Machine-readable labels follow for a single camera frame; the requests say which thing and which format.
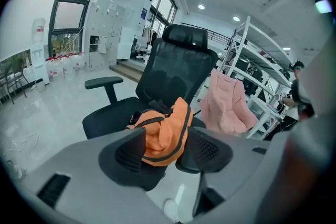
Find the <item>light fixture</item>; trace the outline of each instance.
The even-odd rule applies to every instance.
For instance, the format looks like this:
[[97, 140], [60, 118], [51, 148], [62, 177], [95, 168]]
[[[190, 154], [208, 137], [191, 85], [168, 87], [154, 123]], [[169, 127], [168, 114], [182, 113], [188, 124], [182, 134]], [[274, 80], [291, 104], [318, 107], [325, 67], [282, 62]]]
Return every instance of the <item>light fixture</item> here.
[[315, 6], [319, 13], [332, 12], [332, 8], [328, 0], [316, 0]]

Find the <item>white cable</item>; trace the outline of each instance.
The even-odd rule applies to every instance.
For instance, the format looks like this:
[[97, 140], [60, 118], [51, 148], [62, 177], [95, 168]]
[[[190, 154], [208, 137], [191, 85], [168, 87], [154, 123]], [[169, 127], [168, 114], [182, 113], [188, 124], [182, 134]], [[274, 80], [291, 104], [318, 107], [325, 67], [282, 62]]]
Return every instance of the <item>white cable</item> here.
[[[34, 144], [34, 146], [33, 146], [33, 147], [36, 147], [37, 142], [38, 142], [38, 138], [39, 138], [38, 133], [31, 134], [31, 135], [28, 136], [28, 138], [29, 138], [29, 137], [32, 137], [32, 136], [34, 136], [34, 135], [37, 135], [36, 142], [35, 142], [35, 144]], [[21, 141], [21, 142], [19, 143], [19, 146], [20, 146], [21, 144], [23, 144], [23, 143], [28, 143], [28, 140], [23, 140], [23, 141]], [[23, 149], [24, 149], [24, 147], [25, 147], [25, 145], [23, 145], [23, 147], [22, 147], [20, 150], [14, 150], [14, 149], [13, 149], [13, 150], [7, 150], [2, 156], [5, 157], [6, 154], [7, 154], [8, 152], [22, 152]], [[24, 169], [24, 171], [27, 171], [27, 169], [28, 169], [28, 158], [27, 158], [27, 154], [25, 154], [25, 156], [26, 156], [26, 168]]]

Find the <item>pink chair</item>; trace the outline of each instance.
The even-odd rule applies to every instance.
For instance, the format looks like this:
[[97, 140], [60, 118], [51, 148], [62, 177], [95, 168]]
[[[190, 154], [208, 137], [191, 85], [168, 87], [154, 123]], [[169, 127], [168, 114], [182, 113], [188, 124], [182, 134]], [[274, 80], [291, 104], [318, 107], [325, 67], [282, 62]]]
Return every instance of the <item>pink chair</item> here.
[[212, 131], [237, 135], [257, 123], [247, 107], [243, 83], [216, 69], [211, 71], [211, 84], [200, 107], [206, 128]]

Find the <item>black railing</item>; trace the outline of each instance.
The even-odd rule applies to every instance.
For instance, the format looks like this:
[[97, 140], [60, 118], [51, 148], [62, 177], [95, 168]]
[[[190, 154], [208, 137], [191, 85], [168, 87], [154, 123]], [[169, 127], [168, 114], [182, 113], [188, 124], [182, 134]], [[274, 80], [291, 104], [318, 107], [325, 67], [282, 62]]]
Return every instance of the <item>black railing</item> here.
[[229, 37], [223, 36], [223, 35], [221, 35], [217, 32], [211, 31], [211, 30], [203, 28], [203, 27], [199, 27], [199, 26], [196, 26], [196, 25], [185, 24], [185, 23], [181, 23], [181, 25], [186, 25], [186, 26], [191, 26], [191, 27], [195, 27], [195, 28], [198, 28], [198, 29], [207, 30], [208, 39], [213, 40], [217, 43], [223, 44], [225, 46], [223, 49], [225, 49], [229, 45], [229, 42], [231, 40]]

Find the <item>metal chair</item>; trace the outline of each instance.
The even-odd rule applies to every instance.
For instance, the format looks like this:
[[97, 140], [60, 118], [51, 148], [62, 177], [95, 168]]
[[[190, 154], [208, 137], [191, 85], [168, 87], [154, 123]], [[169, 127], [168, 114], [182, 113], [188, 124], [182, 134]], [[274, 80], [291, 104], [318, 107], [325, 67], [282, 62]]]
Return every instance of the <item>metal chair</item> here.
[[[13, 104], [14, 104], [14, 101], [10, 95], [9, 89], [10, 87], [13, 87], [15, 85], [16, 90], [17, 90], [18, 83], [20, 84], [22, 91], [25, 97], [27, 98], [25, 89], [22, 87], [22, 84], [21, 84], [21, 79], [25, 79], [28, 84], [28, 80], [26, 79], [25, 75], [23, 75], [23, 67], [24, 67], [23, 59], [18, 58], [18, 59], [13, 60], [13, 62], [9, 64], [5, 69], [6, 89], [7, 89], [8, 96]], [[8, 75], [10, 71], [13, 72], [14, 77], [11, 77], [10, 75]]]

